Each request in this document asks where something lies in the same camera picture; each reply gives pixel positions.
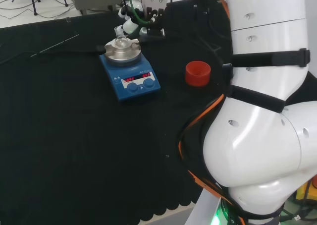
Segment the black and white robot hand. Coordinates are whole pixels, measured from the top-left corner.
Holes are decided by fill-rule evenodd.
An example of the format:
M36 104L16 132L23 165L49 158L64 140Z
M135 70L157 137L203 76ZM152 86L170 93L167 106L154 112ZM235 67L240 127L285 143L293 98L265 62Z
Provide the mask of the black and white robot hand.
M118 16L123 23L115 27L117 37L138 39L139 42L165 38L163 28L167 0L122 0Z

